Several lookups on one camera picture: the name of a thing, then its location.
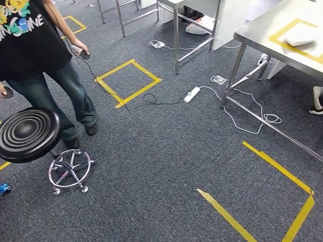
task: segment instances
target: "black shoe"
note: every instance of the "black shoe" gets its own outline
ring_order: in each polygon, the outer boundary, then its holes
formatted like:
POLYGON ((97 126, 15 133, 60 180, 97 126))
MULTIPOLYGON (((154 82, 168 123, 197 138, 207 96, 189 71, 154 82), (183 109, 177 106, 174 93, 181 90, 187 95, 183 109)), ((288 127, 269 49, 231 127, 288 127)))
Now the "black shoe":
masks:
POLYGON ((64 141, 64 144, 69 150, 75 150, 78 148, 79 141, 78 138, 74 138, 69 141, 64 141))
POLYGON ((85 127, 87 134, 90 135, 90 136, 96 134, 98 129, 99 129, 99 126, 97 125, 97 123, 95 123, 95 124, 90 126, 90 127, 85 127))

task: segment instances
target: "round stool seat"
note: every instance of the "round stool seat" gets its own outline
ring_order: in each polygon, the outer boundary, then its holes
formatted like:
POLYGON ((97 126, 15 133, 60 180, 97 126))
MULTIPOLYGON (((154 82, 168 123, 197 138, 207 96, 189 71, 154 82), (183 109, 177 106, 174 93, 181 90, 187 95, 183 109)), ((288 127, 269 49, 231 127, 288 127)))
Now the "round stool seat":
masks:
POLYGON ((58 116, 45 108, 26 108, 0 126, 0 157, 11 163, 26 163, 46 155, 62 134, 58 116))

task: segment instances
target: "white power strip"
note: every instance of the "white power strip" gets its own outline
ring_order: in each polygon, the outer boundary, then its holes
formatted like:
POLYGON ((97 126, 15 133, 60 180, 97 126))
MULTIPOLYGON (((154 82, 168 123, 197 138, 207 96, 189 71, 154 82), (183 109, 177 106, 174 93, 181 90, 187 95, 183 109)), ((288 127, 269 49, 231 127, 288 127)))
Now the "white power strip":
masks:
POLYGON ((198 94, 201 88, 199 87, 194 87, 192 92, 189 92, 186 98, 184 98, 184 102, 188 103, 191 101, 193 97, 195 97, 196 94, 198 94))

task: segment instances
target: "black t-shirt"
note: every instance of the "black t-shirt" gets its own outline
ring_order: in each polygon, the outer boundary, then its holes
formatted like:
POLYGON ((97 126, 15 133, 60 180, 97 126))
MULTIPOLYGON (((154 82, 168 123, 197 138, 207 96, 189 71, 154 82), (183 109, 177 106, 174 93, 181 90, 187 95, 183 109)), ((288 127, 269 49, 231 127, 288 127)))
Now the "black t-shirt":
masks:
POLYGON ((42 0, 0 0, 0 81, 23 80, 71 58, 42 0))

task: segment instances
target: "white device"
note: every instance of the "white device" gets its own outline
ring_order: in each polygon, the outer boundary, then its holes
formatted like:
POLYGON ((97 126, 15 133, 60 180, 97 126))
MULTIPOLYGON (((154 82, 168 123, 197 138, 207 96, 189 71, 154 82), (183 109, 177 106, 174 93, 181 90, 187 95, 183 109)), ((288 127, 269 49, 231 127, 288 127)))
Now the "white device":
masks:
POLYGON ((193 97, 195 97, 196 94, 198 94, 200 90, 201 90, 201 88, 199 88, 199 87, 194 87, 194 89, 192 89, 191 92, 189 92, 187 94, 187 96, 184 98, 184 102, 188 103, 188 102, 191 101, 193 97))
POLYGON ((287 32, 285 40, 287 43, 295 47, 315 41, 318 33, 318 28, 305 24, 297 24, 287 32))

